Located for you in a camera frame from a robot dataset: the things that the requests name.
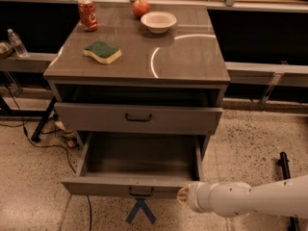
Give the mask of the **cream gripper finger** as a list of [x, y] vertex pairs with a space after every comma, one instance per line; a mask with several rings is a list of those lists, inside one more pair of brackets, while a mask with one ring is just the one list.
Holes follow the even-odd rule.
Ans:
[[191, 184], [188, 184], [184, 186], [183, 188], [181, 188], [176, 195], [177, 201], [183, 206], [188, 205], [188, 195], [189, 195], [190, 188], [191, 188]]

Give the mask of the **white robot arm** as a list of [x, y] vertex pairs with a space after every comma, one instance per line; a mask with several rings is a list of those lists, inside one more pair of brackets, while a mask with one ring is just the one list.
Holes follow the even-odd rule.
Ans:
[[197, 213], [232, 218], [247, 213], [308, 218], [308, 176], [251, 187], [244, 182], [194, 182], [177, 200]]

